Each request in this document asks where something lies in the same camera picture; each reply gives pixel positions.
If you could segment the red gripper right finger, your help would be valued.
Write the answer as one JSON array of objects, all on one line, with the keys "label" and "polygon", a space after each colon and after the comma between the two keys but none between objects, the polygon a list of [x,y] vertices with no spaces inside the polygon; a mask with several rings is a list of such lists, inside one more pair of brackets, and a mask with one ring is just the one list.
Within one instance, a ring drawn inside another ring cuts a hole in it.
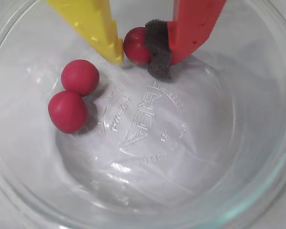
[{"label": "red gripper right finger", "polygon": [[144,45],[151,54],[148,73],[171,80],[170,67],[184,61],[210,37],[225,0],[176,0],[173,19],[153,19],[145,25]]}]

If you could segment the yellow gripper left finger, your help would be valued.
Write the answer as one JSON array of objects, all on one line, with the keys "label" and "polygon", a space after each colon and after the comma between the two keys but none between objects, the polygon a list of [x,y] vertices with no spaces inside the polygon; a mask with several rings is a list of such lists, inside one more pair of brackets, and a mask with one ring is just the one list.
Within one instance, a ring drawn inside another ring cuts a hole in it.
[{"label": "yellow gripper left finger", "polygon": [[118,37],[108,0],[48,0],[47,3],[106,61],[124,64],[123,40]]}]

